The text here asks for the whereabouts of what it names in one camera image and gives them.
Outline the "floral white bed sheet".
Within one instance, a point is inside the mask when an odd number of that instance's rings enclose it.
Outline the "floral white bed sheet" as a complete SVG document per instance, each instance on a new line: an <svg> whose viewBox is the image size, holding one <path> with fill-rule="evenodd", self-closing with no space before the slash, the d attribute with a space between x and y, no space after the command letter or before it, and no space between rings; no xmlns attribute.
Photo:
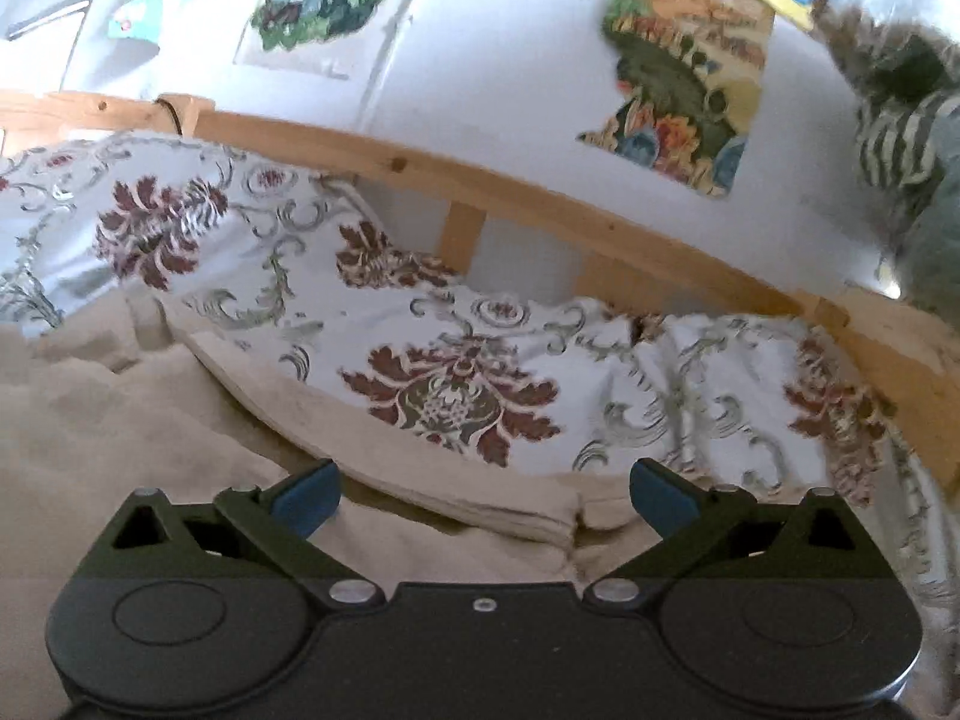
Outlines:
<svg viewBox="0 0 960 720"><path fill-rule="evenodd" d="M351 182L214 143L124 132L3 161L2 333L39 340L109 296L169 305L268 369L493 470L626 484L649 457L765 502L830 486L923 619L907 706L957 715L957 514L820 328L478 293L395 247ZM60 589L2 589L5 717L64 710L44 647Z"/></svg>

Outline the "pile of clothes on bed end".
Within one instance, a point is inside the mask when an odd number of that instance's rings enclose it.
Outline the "pile of clothes on bed end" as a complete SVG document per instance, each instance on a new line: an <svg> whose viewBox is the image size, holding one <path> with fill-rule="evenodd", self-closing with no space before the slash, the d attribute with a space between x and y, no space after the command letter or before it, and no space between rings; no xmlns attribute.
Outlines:
<svg viewBox="0 0 960 720"><path fill-rule="evenodd" d="M818 0L814 23L857 98L854 157L889 202L880 266L901 297L958 323L958 44L914 20Z"/></svg>

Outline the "blue red wall poster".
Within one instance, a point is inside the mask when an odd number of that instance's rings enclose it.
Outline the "blue red wall poster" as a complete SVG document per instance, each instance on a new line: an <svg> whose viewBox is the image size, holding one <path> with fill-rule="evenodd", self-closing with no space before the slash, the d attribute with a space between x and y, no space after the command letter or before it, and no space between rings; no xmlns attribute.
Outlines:
<svg viewBox="0 0 960 720"><path fill-rule="evenodd" d="M104 27L109 60L127 70L158 59L179 42L190 0L117 0Z"/></svg>

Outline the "beige large garment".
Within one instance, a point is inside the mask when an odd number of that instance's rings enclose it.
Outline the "beige large garment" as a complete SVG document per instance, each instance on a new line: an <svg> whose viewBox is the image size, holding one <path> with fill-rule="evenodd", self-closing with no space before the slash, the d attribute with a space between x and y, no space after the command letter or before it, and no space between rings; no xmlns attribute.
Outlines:
<svg viewBox="0 0 960 720"><path fill-rule="evenodd" d="M268 369L154 299L2 333L2 589L49 600L132 491L205 502L323 458L345 496L319 548L382 587L602 577L656 543L623 479L462 460Z"/></svg>

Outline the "wooden bed frame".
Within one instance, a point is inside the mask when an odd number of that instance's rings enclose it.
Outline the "wooden bed frame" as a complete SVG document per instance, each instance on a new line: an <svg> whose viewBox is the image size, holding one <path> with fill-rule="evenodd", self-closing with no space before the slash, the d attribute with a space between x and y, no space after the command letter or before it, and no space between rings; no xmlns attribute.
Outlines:
<svg viewBox="0 0 960 720"><path fill-rule="evenodd" d="M154 103L88 93L3 94L3 148L47 145L80 128L179 132L444 200L449 211L438 254L457 271L469 270L483 226L500 218L578 247L586 255L578 293L633 314L722 310L805 317L827 328L893 401L903 436L940 483L958 488L958 338L909 305L856 288L836 299L783 293L691 245L563 193L374 138L220 112L185 94L165 94Z"/></svg>

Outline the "colourful landscape wall poster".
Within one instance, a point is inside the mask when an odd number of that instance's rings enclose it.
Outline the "colourful landscape wall poster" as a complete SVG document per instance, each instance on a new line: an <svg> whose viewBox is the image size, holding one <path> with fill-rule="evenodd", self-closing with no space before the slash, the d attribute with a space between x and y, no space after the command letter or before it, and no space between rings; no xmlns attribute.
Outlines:
<svg viewBox="0 0 960 720"><path fill-rule="evenodd" d="M578 140L705 197L731 192L775 14L761 0L607 0L622 102Z"/></svg>

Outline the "green cartoon character poster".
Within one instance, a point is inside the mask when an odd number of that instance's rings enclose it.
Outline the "green cartoon character poster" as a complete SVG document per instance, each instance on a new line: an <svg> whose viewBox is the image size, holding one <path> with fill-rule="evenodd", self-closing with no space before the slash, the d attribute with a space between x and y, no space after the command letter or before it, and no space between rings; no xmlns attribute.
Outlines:
<svg viewBox="0 0 960 720"><path fill-rule="evenodd" d="M405 0L260 0L239 65L351 80L368 75Z"/></svg>

